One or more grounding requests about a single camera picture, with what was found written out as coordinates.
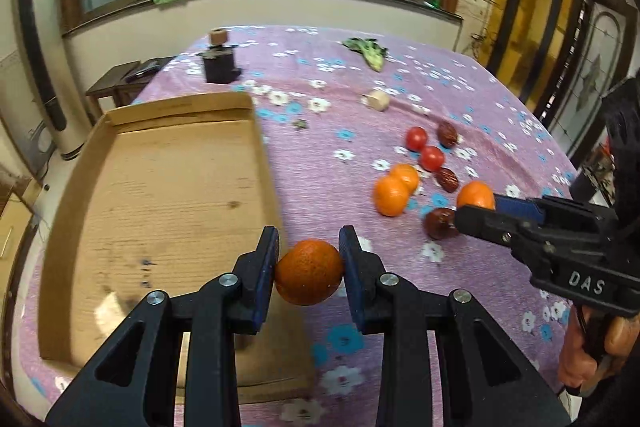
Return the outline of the person's right hand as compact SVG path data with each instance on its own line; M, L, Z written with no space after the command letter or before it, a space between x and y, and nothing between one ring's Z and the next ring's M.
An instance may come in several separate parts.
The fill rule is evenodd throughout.
M615 317L606 333L603 347L612 362L601 378L618 373L625 365L639 335L639 317L624 319ZM585 351L585 336L578 321L577 308L570 309L570 321L564 336L559 357L558 380L569 388L579 388L593 381L598 373L598 363Z

